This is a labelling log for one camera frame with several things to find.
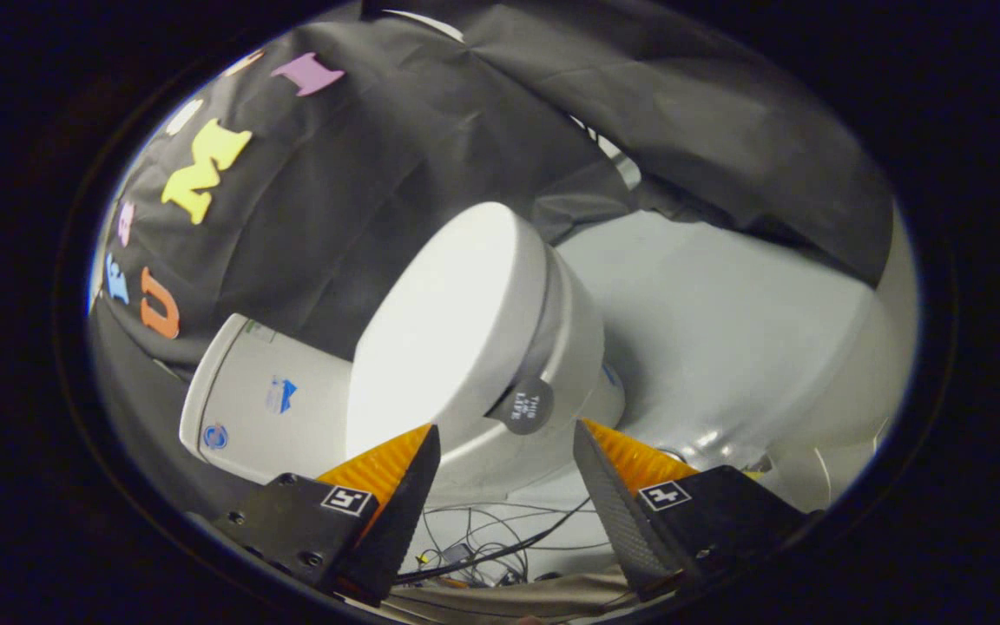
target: toilet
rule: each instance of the toilet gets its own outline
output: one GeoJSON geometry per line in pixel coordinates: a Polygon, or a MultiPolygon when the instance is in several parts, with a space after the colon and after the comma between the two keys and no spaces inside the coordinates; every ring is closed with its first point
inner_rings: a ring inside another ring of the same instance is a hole
{"type": "Polygon", "coordinates": [[[527,221],[485,202],[416,254],[352,364],[231,317],[195,372],[180,439],[264,484],[318,477],[433,423],[442,459],[431,501],[459,502],[563,466],[575,419],[615,426],[623,401],[586,288],[527,221]]]}

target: round sticker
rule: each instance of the round sticker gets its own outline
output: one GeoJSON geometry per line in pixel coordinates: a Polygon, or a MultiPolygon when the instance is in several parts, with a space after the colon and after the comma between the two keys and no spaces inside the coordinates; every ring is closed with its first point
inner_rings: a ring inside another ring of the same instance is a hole
{"type": "Polygon", "coordinates": [[[212,424],[203,431],[203,444],[206,444],[211,450],[221,450],[221,448],[226,447],[229,439],[226,428],[219,424],[212,424]]]}

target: blue sticker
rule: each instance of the blue sticker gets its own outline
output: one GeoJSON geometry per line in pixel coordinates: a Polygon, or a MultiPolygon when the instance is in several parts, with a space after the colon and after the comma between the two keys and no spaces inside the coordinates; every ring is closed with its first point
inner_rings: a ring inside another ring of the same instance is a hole
{"type": "Polygon", "coordinates": [[[126,288],[126,276],[115,262],[115,255],[107,253],[107,290],[110,297],[121,299],[123,304],[130,302],[130,293],[126,288]]]}
{"type": "Polygon", "coordinates": [[[219,424],[207,426],[207,429],[203,431],[203,444],[206,444],[210,450],[221,450],[229,442],[230,435],[227,435],[226,428],[219,424]]]}
{"type": "Polygon", "coordinates": [[[269,394],[265,398],[265,407],[273,415],[285,414],[291,408],[291,396],[295,391],[297,387],[290,379],[273,376],[273,383],[269,385],[269,394]]]}

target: black round sticker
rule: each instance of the black round sticker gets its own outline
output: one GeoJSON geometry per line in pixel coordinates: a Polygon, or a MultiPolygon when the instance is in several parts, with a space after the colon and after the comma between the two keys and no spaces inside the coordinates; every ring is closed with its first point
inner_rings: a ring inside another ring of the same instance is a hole
{"type": "Polygon", "coordinates": [[[555,392],[539,378],[525,378],[508,389],[485,417],[501,420],[512,434],[539,431],[555,407],[555,392]]]}

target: screw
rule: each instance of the screw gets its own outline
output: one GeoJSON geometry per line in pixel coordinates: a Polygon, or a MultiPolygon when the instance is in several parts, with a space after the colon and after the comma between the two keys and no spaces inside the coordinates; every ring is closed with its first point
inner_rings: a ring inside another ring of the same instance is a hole
{"type": "Polygon", "coordinates": [[[299,559],[303,564],[308,566],[320,566],[322,565],[322,556],[319,554],[310,553],[310,551],[303,551],[299,555],[299,559]]]}

